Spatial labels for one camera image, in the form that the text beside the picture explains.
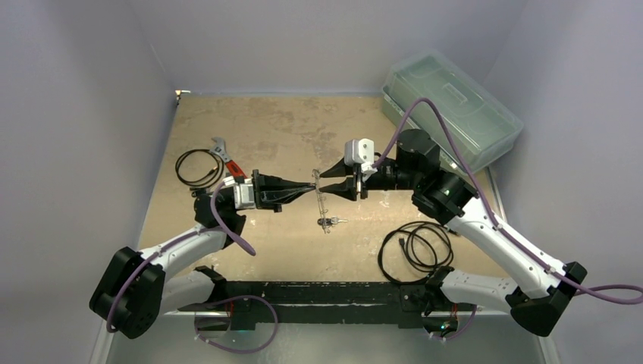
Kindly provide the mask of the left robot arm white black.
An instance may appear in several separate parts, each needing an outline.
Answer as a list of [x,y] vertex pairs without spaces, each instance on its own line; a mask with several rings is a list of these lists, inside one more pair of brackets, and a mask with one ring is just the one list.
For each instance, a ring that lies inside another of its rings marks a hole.
[[108,333],[120,332],[130,339],[149,330],[160,314],[182,306],[200,303],[208,310],[219,309],[225,303],[226,290],[210,274],[196,271],[182,282],[179,273],[233,244],[255,256],[256,249],[242,236],[246,224],[243,211],[280,212],[283,205],[313,190],[313,182],[254,171],[251,177],[228,176],[212,191],[195,193],[195,226],[150,248],[118,250],[91,296],[89,308],[105,320]]

